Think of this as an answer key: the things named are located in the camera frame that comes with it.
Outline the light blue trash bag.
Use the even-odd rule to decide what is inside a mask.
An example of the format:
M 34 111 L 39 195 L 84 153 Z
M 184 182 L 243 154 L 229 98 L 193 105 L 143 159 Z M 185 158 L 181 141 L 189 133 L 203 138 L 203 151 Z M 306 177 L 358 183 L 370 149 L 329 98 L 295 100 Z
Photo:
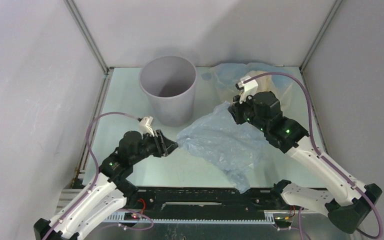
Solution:
M 251 188 L 246 174 L 268 160 L 262 132 L 250 124 L 236 124 L 225 101 L 213 112 L 181 130 L 176 141 L 189 155 L 202 158 L 222 171 L 241 194 Z

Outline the clear bag with yellow rim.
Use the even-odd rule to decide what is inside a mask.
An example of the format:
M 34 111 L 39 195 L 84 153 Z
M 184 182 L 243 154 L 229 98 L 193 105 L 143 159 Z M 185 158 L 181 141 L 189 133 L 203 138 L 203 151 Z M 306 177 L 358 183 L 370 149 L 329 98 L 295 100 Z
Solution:
M 255 77 L 268 72 L 289 72 L 276 66 L 259 62 L 243 63 L 222 63 L 210 69 L 211 81 L 218 98 L 221 102 L 232 102 L 234 96 L 240 93 L 236 88 L 242 78 Z M 255 80 L 258 84 L 257 92 L 273 92 L 280 101 L 281 110 L 287 110 L 292 103 L 292 86 L 295 83 L 292 79 L 283 75 L 268 75 Z

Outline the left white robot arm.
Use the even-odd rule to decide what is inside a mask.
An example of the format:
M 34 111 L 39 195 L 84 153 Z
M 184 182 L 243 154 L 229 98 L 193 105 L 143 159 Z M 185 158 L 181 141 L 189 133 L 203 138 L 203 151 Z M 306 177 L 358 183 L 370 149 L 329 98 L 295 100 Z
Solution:
M 50 220 L 41 218 L 34 224 L 35 238 L 83 240 L 113 212 L 136 206 L 139 189 L 127 179 L 135 164 L 148 157 L 167 157 L 178 147 L 161 130 L 126 132 L 87 186 Z

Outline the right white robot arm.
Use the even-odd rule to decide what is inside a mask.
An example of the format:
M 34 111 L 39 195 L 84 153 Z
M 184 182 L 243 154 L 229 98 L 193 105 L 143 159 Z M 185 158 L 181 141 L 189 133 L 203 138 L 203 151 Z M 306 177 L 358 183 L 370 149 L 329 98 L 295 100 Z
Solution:
M 280 101 L 271 91 L 233 97 L 229 113 L 238 125 L 248 123 L 263 132 L 274 148 L 310 170 L 326 190 L 315 190 L 281 180 L 272 188 L 271 204 L 277 209 L 300 206 L 322 214 L 339 230 L 356 232 L 382 195 L 375 183 L 365 184 L 351 176 L 325 151 L 314 146 L 309 132 L 283 115 Z

